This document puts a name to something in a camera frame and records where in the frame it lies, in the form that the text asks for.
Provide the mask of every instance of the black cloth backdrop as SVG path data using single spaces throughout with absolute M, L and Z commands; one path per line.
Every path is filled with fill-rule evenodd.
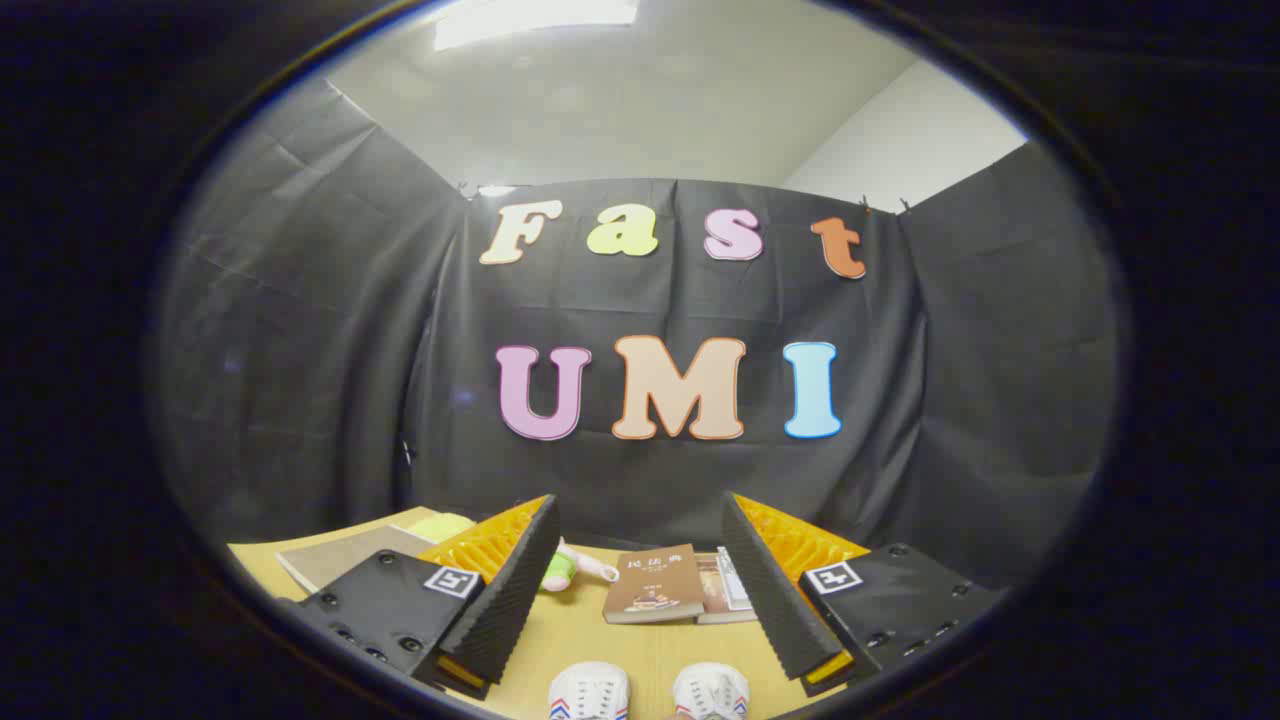
M 571 541 L 719 541 L 741 492 L 858 542 L 905 541 L 991 584 L 1021 577 L 1097 464 L 1115 341 L 1103 249 L 1034 146 L 899 218 L 719 182 L 607 179 L 465 200 L 325 83 L 251 126 L 177 232 L 156 368 L 173 491 L 215 542 L 257 542 L 413 505 L 484 518 L 557 493 Z M 559 200 L 524 258 L 481 265 L 508 204 Z M 649 256 L 603 256 L 604 208 L 658 215 Z M 710 210 L 746 208 L 764 252 L 714 260 Z M 861 279 L 832 273 L 809 224 L 861 236 Z M 745 433 L 611 434 L 623 364 L 655 334 L 680 370 L 701 342 L 746 343 Z M 788 437 L 782 347 L 836 346 L 842 430 Z M 591 351 L 564 439 L 502 420 L 503 345 L 540 357 L 530 406 L 554 409 L 554 347 Z M 650 418 L 657 416 L 650 411 Z

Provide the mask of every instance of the yellow foam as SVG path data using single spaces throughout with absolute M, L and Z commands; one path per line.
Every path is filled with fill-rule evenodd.
M 435 664 L 439 665 L 440 669 L 448 673 L 449 675 L 462 680 L 463 683 L 467 683 L 471 687 L 476 688 L 484 687 L 484 680 L 481 678 L 474 675 L 470 670 L 458 665 L 448 656 L 442 655 L 440 657 L 436 659 Z
M 544 495 L 504 510 L 424 551 L 417 557 L 438 565 L 480 573 L 485 583 L 492 583 L 547 497 Z
M 762 502 L 733 493 L 733 500 L 742 509 L 742 514 L 755 528 L 756 534 L 764 541 L 764 546 L 773 555 L 773 561 L 782 568 L 782 573 L 795 585 L 796 592 L 804 598 L 809 609 L 818 610 L 809 602 L 809 597 L 800 589 L 800 577 L 805 570 L 833 565 L 851 557 L 867 555 L 870 550 L 849 542 L 847 539 L 810 525 L 804 520 L 769 507 Z M 818 669 L 805 674 L 810 683 L 824 680 L 852 664 L 854 659 L 849 651 L 841 651 Z
M 842 650 L 840 651 L 840 655 L 836 655 L 831 660 L 819 665 L 817 670 L 810 670 L 809 673 L 806 673 L 804 679 L 809 680 L 810 684 L 818 684 L 822 680 L 826 680 L 827 678 L 844 670 L 852 662 L 854 662 L 854 656 L 849 655 L 847 650 Z

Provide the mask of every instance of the notebook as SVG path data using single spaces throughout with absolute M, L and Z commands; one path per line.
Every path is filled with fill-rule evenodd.
M 719 623 L 745 623 L 755 620 L 755 610 L 746 597 L 746 589 L 737 578 L 728 551 L 698 553 L 698 577 L 703 583 L 707 611 L 698 616 L 699 625 Z
M 340 539 L 276 552 L 275 559 L 300 585 L 316 593 L 379 550 L 417 556 L 433 544 L 403 528 L 383 525 Z

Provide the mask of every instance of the gray notebook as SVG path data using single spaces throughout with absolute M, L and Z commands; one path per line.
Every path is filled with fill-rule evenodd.
M 379 550 L 417 555 L 434 544 L 403 528 L 383 525 L 351 537 L 276 552 L 275 559 L 303 589 L 316 593 Z

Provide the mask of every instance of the brown book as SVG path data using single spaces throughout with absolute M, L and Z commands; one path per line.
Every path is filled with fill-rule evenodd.
M 755 620 L 755 610 L 732 593 L 722 573 L 719 553 L 698 553 L 698 577 L 703 583 L 707 611 L 698 616 L 699 625 L 746 623 Z
M 705 610 L 694 546 L 659 547 L 618 556 L 618 582 L 604 598 L 614 624 L 696 618 Z

